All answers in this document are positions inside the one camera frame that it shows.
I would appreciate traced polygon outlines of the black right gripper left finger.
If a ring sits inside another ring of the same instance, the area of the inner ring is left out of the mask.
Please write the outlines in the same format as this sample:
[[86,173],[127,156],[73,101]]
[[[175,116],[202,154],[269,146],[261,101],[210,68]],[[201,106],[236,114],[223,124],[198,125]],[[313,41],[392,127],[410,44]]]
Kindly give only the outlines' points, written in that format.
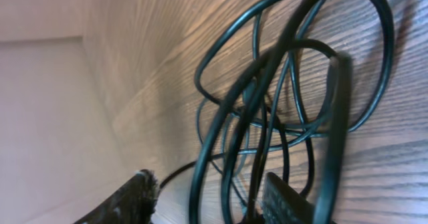
[[158,179],[152,171],[142,169],[105,201],[76,222],[83,224],[150,224],[158,195]]

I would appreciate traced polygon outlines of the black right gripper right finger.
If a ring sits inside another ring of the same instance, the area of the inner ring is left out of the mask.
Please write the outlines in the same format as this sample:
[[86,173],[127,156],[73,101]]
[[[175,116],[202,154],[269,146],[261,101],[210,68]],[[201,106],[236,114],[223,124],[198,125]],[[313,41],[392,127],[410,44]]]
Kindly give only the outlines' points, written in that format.
[[262,209],[266,223],[333,223],[334,180],[322,180],[313,205],[275,173],[267,173]]

